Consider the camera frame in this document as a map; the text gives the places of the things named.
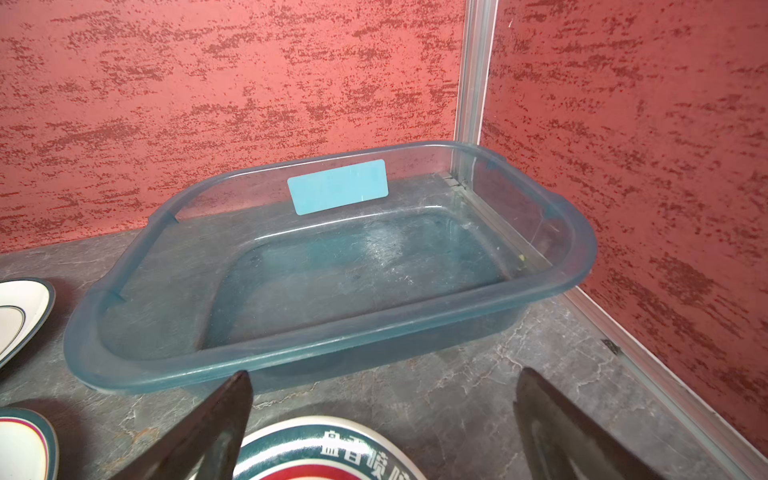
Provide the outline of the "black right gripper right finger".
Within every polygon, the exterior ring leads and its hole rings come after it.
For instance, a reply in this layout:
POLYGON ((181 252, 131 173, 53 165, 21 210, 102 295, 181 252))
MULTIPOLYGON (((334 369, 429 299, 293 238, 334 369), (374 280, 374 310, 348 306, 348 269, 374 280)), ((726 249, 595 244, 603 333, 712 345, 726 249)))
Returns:
POLYGON ((658 479, 536 370, 525 367, 513 403, 534 479, 658 479))

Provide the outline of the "plate with green lettered rim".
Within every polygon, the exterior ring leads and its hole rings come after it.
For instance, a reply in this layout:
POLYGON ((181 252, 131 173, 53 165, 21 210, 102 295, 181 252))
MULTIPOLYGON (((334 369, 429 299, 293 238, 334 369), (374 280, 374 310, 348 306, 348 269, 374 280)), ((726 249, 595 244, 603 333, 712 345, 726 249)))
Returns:
POLYGON ((351 420, 303 416, 247 435, 235 479, 423 479, 394 443, 351 420))

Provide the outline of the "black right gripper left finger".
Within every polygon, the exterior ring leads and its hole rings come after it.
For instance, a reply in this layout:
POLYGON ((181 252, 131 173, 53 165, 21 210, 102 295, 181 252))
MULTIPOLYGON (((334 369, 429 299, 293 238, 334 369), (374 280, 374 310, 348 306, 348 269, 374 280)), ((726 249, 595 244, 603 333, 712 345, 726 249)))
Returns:
POLYGON ((116 479, 231 479, 250 415, 253 390, 238 371, 116 479))

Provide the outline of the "white plate green red rim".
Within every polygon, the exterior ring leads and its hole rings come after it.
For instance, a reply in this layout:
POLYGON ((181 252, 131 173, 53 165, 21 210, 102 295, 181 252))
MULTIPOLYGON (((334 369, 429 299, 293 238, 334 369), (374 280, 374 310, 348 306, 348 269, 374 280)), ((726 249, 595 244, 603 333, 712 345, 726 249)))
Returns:
POLYGON ((54 480, 59 457, 57 435, 44 416, 24 408, 1 409, 1 479, 54 480))

